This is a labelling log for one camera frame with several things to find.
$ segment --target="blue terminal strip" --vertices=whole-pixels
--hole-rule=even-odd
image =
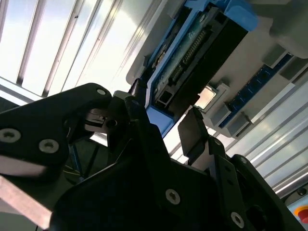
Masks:
[[[270,68],[264,64],[228,104],[231,113],[227,118],[225,118],[219,127],[225,127],[226,124],[230,122],[230,120],[258,93],[259,90],[261,90],[261,88],[265,86],[265,84],[275,74],[278,73],[284,65],[287,64],[292,57],[293,56],[291,54],[285,55],[274,68]]]
[[[157,113],[155,111],[161,113],[163,115],[162,117],[165,117],[166,115],[152,106],[154,86],[159,77],[162,75],[162,72],[168,61],[172,57],[173,53],[179,47],[182,42],[182,39],[189,31],[198,13],[203,12],[210,2],[219,7],[227,17],[238,23],[246,30],[251,31],[257,26],[257,16],[253,13],[251,5],[244,0],[187,0],[185,2],[183,7],[190,8],[191,12],[189,13],[181,29],[179,30],[173,42],[169,46],[166,54],[164,55],[159,65],[156,67],[155,71],[153,72],[147,83],[148,90],[146,92],[145,102],[147,113],[151,123],[158,125],[163,136],[168,133],[168,131],[172,128],[176,121],[172,120],[172,123],[170,123],[169,116],[166,117],[166,121],[164,121],[163,119],[159,119],[158,121],[156,120]],[[153,60],[155,59],[161,45],[164,43],[169,31],[172,29],[175,21],[176,20],[173,21],[169,30],[166,32],[164,39],[161,41],[160,45],[157,47],[157,49],[151,56],[148,62],[148,67],[152,65]]]

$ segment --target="bolt head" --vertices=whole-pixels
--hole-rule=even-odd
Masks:
[[[180,195],[174,189],[166,190],[166,199],[173,205],[178,205],[181,202]]]
[[[52,154],[59,150],[59,143],[52,139],[45,139],[38,144],[38,148],[43,153]]]
[[[97,93],[101,94],[101,95],[105,95],[106,92],[102,89],[97,89]]]
[[[247,164],[247,160],[243,157],[241,157],[241,161],[244,163],[244,164]]]
[[[245,227],[245,222],[238,213],[232,212],[231,219],[239,228],[243,229]]]
[[[13,128],[4,128],[0,130],[0,142],[14,143],[21,138],[21,133]]]

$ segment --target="metal edge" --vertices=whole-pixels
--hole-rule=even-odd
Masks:
[[[56,57],[53,61],[53,64],[52,64],[51,70],[49,72],[48,78],[46,80],[45,88],[44,88],[43,94],[42,94],[43,97],[46,97],[48,95],[49,89],[52,85],[52,81],[53,81],[54,76],[55,76],[55,74],[58,70],[58,66],[60,64],[60,61],[61,61],[62,56],[64,54],[64,51],[66,49],[66,46],[69,42],[69,39],[72,35],[72,32],[75,28],[76,22],[78,20],[78,15],[79,15],[79,13],[80,13],[83,5],[84,5],[84,2],[85,2],[85,0],[76,0],[75,1],[75,4],[74,4],[73,9],[71,11],[71,15],[70,15],[69,20],[67,22],[67,25],[65,27],[65,31],[63,33],[63,37],[62,37],[61,43],[59,45],[58,52],[56,54]]]
[[[155,14],[155,12],[156,12],[156,10],[157,10],[157,8],[158,8],[158,6],[160,5],[161,2],[162,2],[162,0],[152,0],[148,10],[144,14],[144,17],[142,18],[141,22],[139,23],[134,35],[132,36],[131,40],[128,43],[128,46],[126,47],[126,49],[124,51],[124,58],[121,62],[120,67],[116,71],[113,79],[120,75],[123,67],[125,66],[126,62],[129,60],[130,56],[132,55],[132,53],[136,49],[138,43],[140,42],[140,40],[141,40],[141,38],[142,38],[142,36],[145,32],[146,27],[148,26],[150,20],[152,19],[153,15]]]
[[[272,189],[280,197],[288,195],[290,192],[303,186],[308,181],[308,164],[304,165],[298,171],[294,172],[291,176],[286,177],[279,183],[275,184]]]
[[[1,0],[0,1],[0,42],[2,38],[6,12],[8,10],[9,0]]]
[[[92,64],[93,60],[95,59],[100,47],[102,46],[105,38],[107,37],[109,30],[111,28],[111,26],[113,25],[115,18],[121,8],[121,5],[123,3],[123,0],[114,0],[112,3],[112,6],[108,12],[108,15],[102,25],[102,28],[100,30],[100,33],[96,39],[96,42],[91,50],[91,53],[81,71],[80,76],[77,79],[77,82],[79,82],[79,80],[85,75],[86,70],[90,67],[90,65]]]
[[[47,0],[38,0],[35,6],[35,9],[34,9],[34,14],[33,14],[32,22],[31,22],[26,46],[24,49],[23,58],[20,63],[17,81],[16,81],[17,85],[19,86],[21,86],[24,81],[26,66],[29,61],[29,57],[30,57],[31,50],[34,44],[36,33],[38,31],[40,22],[42,20],[42,16],[43,16],[45,6],[46,6],[46,1]]]

